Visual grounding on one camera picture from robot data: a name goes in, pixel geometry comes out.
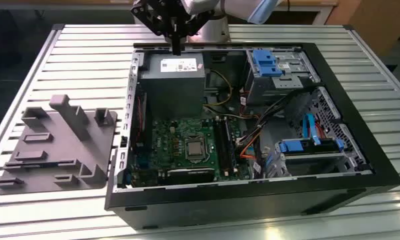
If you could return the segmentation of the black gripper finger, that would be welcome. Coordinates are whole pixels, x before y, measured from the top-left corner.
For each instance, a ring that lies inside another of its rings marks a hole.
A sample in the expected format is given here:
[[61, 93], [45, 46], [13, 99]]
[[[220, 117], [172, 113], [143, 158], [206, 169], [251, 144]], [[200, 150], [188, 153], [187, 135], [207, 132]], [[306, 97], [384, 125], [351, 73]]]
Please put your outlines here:
[[208, 13], [180, 15], [176, 17], [176, 55], [182, 55], [183, 42], [187, 36], [194, 36], [210, 20]]
[[172, 54], [176, 55], [176, 17], [163, 18], [158, 15], [147, 0], [133, 2], [131, 13], [158, 36], [166, 38], [171, 44]]

